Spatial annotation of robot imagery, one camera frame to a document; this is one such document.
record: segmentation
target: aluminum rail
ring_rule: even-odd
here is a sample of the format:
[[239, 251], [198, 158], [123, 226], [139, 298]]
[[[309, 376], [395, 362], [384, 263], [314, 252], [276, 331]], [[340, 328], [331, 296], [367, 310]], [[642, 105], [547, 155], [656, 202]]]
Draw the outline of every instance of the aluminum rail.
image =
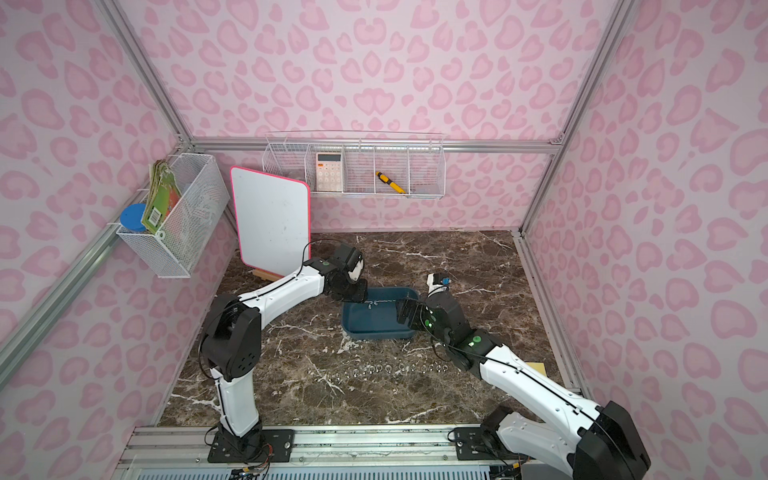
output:
[[[265, 427], [296, 432], [290, 462], [296, 466], [501, 465], [495, 460], [462, 461], [448, 433], [479, 425], [291, 425]], [[208, 463], [207, 427], [146, 427], [134, 430], [118, 463], [127, 468], [221, 468]], [[208, 435], [210, 442], [213, 435]], [[230, 464], [233, 467], [242, 464]]]
[[[429, 147], [442, 144], [443, 149], [450, 153], [472, 154], [556, 154], [560, 145], [539, 140], [452, 140], [441, 141], [425, 139], [385, 139], [385, 138], [290, 138], [286, 141], [292, 144], [333, 144], [357, 148], [360, 144], [380, 147]], [[196, 151], [258, 151], [267, 146], [266, 137], [196, 137], [192, 147]]]
[[[169, 157], [182, 154], [188, 149], [188, 144], [179, 144]], [[117, 213], [111, 223], [119, 223], [123, 209], [140, 201], [146, 195], [147, 188], [149, 188], [148, 181], [142, 186], [143, 190], [137, 190], [122, 207], [116, 210]], [[19, 321], [16, 331], [0, 349], [0, 390], [5, 388], [16, 371], [51, 331], [59, 317], [109, 258], [120, 239], [116, 234], [118, 227], [117, 224], [108, 224], [85, 247], [64, 275], [59, 277], [45, 297]]]
[[149, 95], [160, 109], [161, 116], [168, 123], [170, 129], [181, 142], [189, 142], [192, 138], [187, 128], [187, 124], [181, 117], [181, 113], [176, 108], [176, 104], [171, 99], [168, 90], [163, 85], [160, 75], [157, 74], [152, 62], [147, 56], [144, 47], [136, 36], [136, 32], [128, 21], [123, 8], [118, 0], [95, 0], [96, 5], [101, 10], [104, 20], [110, 25], [115, 38], [123, 48], [141, 82], [147, 87]]
[[586, 399], [594, 400], [592, 391], [589, 389], [589, 383], [581, 371], [581, 364], [576, 357], [576, 352], [565, 332], [564, 323], [560, 320], [557, 304], [541, 275], [538, 262], [536, 262], [528, 241], [519, 235], [514, 236], [514, 239], [520, 262], [528, 279], [528, 285], [531, 287], [531, 293], [541, 316], [541, 323], [544, 325], [554, 360], [558, 364], [558, 370], [563, 379], [563, 386], [571, 391], [576, 391]]
[[604, 77], [606, 70], [611, 65], [611, 60], [613, 60], [614, 54], [616, 53], [621, 40], [624, 38], [624, 34], [632, 25], [639, 4], [640, 0], [617, 0], [614, 10], [606, 22], [605, 33], [595, 49], [594, 57], [587, 70], [587, 74], [584, 76], [584, 81], [581, 82], [581, 86], [576, 94], [576, 99], [571, 106], [571, 111], [568, 112], [568, 117], [565, 119], [563, 133], [561, 133], [556, 140], [561, 144], [562, 148], [560, 151], [555, 152], [554, 158], [547, 165], [544, 175], [541, 178], [541, 182], [539, 182], [536, 193], [531, 201], [531, 206], [525, 213], [525, 217], [523, 217], [520, 232], [524, 235], [525, 232], [531, 229], [531, 226], [538, 215], [538, 211], [544, 203], [544, 199], [547, 197], [547, 192], [549, 192], [549, 187], [554, 180], [554, 176], [557, 173], [565, 154], [568, 152], [568, 148], [578, 130], [579, 124], [581, 124], [581, 120], [587, 113], [587, 109], [592, 102], [594, 93], [600, 86], [600, 82]]

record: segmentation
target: wire shelf basket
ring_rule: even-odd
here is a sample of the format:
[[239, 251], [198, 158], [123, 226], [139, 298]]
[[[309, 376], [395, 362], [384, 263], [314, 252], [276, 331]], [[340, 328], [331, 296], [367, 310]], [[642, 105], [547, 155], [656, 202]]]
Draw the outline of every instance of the wire shelf basket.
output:
[[189, 278], [229, 192], [212, 155], [181, 154], [170, 165], [181, 199], [153, 235], [119, 226], [118, 235], [160, 278]]
[[[341, 157], [341, 191], [318, 191], [317, 154]], [[440, 198], [445, 194], [445, 150], [442, 140], [409, 144], [407, 140], [377, 144], [365, 139], [310, 143], [306, 140], [270, 140], [262, 156], [268, 174], [301, 180], [314, 196], [387, 196]], [[381, 181], [377, 172], [400, 186], [399, 193]]]

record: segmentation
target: blue bin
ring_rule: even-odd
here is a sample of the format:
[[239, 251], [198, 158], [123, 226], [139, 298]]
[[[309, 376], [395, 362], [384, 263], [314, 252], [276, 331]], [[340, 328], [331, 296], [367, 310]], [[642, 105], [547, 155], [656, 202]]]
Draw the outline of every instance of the blue bin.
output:
[[355, 340], [409, 339], [415, 330], [397, 323], [397, 307], [392, 301], [403, 298], [417, 300], [419, 294], [407, 286], [368, 288], [366, 303], [344, 303], [341, 310], [341, 327]]

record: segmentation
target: barcode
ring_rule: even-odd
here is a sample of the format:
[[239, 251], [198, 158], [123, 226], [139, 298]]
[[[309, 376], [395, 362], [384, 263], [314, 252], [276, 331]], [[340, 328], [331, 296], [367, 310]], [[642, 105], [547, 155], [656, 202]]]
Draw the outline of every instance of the barcode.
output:
[[160, 221], [160, 215], [160, 211], [157, 208], [152, 207], [152, 213], [149, 216], [149, 223], [152, 223], [153, 227], [156, 227], [157, 222]]

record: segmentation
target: marble floor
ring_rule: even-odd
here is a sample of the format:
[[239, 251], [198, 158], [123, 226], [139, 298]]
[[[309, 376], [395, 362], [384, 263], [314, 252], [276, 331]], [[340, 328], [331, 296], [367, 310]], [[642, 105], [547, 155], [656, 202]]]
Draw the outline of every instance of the marble floor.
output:
[[[524, 361], [544, 363], [548, 376], [562, 383], [509, 232], [317, 237], [360, 248], [370, 286], [410, 286], [424, 293], [427, 273], [447, 271], [475, 328], [500, 337]], [[333, 248], [317, 244], [313, 255], [327, 256]], [[236, 253], [219, 293], [245, 293], [266, 284]], [[350, 339], [339, 324], [340, 307], [318, 296], [263, 331], [253, 391], [265, 425], [478, 422], [499, 403], [533, 418], [501, 390], [437, 359], [425, 333], [404, 340]], [[445, 356], [442, 347], [437, 350]], [[218, 416], [214, 384], [197, 365], [195, 343], [159, 425], [214, 425]]]

